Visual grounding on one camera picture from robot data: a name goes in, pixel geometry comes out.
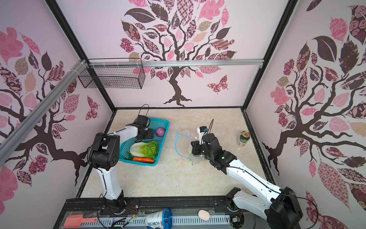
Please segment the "teal plastic basket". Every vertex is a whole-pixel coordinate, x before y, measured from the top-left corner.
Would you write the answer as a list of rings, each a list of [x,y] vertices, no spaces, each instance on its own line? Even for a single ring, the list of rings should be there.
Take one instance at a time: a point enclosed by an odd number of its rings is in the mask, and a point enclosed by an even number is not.
[[[135,137],[120,145],[119,161],[139,166],[157,165],[170,127],[168,120],[150,118],[148,130],[153,138],[137,140]]]

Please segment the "clear zip bag blue zipper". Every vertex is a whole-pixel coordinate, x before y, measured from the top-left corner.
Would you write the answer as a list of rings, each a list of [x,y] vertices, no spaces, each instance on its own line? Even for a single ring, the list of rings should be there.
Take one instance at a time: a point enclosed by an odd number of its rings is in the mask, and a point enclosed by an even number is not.
[[[203,143],[199,144],[199,134],[197,131],[183,130],[176,132],[174,149],[176,153],[182,158],[188,160],[191,166],[201,163],[205,160],[205,156],[202,150],[196,148],[203,146]]]

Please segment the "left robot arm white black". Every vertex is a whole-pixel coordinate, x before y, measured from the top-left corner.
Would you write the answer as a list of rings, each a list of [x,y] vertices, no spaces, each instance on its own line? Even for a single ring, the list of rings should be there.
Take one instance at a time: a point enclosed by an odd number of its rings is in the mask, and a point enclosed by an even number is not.
[[[153,138],[149,129],[150,118],[138,115],[136,120],[121,130],[112,133],[98,133],[89,148],[87,160],[101,178],[106,209],[120,214],[125,210],[123,191],[118,183],[115,166],[119,161],[120,144],[136,138],[146,140]]]

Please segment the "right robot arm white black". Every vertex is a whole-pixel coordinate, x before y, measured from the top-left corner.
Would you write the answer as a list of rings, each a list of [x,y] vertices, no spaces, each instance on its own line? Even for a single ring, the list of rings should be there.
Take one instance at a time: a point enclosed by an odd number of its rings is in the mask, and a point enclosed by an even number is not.
[[[234,154],[222,149],[217,137],[203,127],[199,139],[191,142],[192,154],[204,156],[217,170],[236,179],[253,195],[237,191],[231,200],[234,205],[265,219],[272,229],[298,229],[303,217],[299,199],[289,187],[281,188],[257,175]]]

